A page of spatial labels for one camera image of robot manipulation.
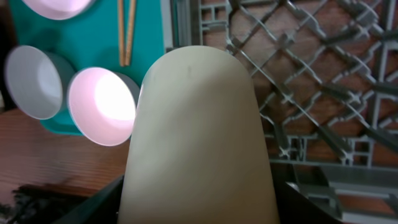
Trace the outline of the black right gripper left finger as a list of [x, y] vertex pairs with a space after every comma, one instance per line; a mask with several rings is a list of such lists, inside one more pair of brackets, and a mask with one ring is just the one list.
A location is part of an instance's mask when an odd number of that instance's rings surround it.
[[117, 224], [123, 181], [122, 175], [52, 224]]

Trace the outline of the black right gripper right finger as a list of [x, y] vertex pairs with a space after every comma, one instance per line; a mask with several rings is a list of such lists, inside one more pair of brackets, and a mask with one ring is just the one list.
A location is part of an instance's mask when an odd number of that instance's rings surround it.
[[282, 224], [341, 224], [286, 182], [273, 180], [277, 208]]

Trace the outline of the pink white bowl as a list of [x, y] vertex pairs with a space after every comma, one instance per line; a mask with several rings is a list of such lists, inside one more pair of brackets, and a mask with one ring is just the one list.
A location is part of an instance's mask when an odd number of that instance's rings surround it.
[[128, 76], [89, 67], [72, 78], [67, 105], [82, 135], [102, 146], [117, 146], [131, 137], [139, 94], [139, 85]]

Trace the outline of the cream paper cup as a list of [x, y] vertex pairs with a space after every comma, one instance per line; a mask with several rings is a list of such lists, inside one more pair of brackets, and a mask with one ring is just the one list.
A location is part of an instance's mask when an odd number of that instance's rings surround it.
[[254, 85], [230, 54], [173, 50], [142, 82], [119, 223], [279, 223]]

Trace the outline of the grey bowl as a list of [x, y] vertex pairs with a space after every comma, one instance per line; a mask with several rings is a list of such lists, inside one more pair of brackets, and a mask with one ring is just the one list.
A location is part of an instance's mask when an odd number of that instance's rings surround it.
[[66, 110], [68, 85], [74, 74], [65, 58], [29, 45], [13, 48], [4, 69], [7, 90], [17, 107], [40, 120]]

